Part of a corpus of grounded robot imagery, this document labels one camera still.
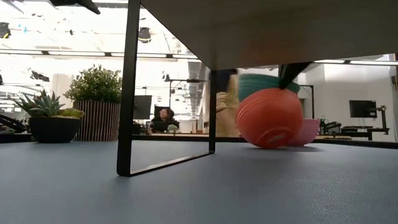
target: green shrub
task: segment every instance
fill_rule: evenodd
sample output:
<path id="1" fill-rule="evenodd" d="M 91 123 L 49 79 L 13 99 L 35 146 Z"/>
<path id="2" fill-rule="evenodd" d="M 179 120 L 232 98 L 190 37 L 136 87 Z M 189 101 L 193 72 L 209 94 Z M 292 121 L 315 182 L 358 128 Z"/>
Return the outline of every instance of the green shrub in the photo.
<path id="1" fill-rule="evenodd" d="M 120 103 L 122 80 L 120 70 L 112 71 L 101 65 L 83 70 L 64 96 L 71 100 L 92 100 Z"/>

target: teal bowl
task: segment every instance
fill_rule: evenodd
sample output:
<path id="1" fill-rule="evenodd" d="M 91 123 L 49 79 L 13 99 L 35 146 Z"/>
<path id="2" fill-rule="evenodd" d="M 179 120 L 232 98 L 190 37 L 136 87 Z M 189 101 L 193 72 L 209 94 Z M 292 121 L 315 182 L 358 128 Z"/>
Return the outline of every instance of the teal bowl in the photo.
<path id="1" fill-rule="evenodd" d="M 270 75 L 261 74 L 244 74 L 239 76 L 239 101 L 242 102 L 251 94 L 265 90 L 268 88 L 277 88 L 279 86 L 279 78 Z M 287 86 L 288 90 L 298 93 L 300 85 L 292 82 Z"/>

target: person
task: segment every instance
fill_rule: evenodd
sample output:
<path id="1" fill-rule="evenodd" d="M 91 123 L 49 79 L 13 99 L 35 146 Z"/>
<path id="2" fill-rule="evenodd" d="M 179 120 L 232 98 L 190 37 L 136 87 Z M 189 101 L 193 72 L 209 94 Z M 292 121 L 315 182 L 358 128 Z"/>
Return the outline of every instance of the person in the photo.
<path id="1" fill-rule="evenodd" d="M 173 110 L 165 108 L 159 112 L 159 116 L 152 119 L 147 132 L 150 135 L 152 133 L 164 133 L 168 131 L 170 125 L 180 127 L 180 123 L 174 119 Z"/>
<path id="2" fill-rule="evenodd" d="M 235 125 L 235 113 L 239 106 L 238 71 L 226 69 L 211 71 L 216 75 L 216 137 L 239 137 Z"/>

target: beige object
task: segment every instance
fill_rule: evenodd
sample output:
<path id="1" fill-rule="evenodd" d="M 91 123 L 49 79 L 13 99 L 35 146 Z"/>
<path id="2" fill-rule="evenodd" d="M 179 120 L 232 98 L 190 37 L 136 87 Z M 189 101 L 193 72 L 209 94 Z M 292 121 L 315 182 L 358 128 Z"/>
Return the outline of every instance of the beige object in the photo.
<path id="1" fill-rule="evenodd" d="M 238 75 L 229 78 L 228 92 L 217 93 L 216 137 L 239 137 L 235 113 L 239 106 Z"/>

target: black bracket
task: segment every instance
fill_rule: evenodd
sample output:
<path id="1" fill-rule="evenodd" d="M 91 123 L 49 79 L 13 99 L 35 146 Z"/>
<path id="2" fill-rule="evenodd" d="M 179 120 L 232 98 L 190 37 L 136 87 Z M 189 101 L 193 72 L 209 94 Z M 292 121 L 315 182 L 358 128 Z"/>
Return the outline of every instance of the black bracket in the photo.
<path id="1" fill-rule="evenodd" d="M 292 81 L 307 68 L 312 62 L 291 63 L 287 65 L 279 65 L 279 88 L 285 89 Z"/>

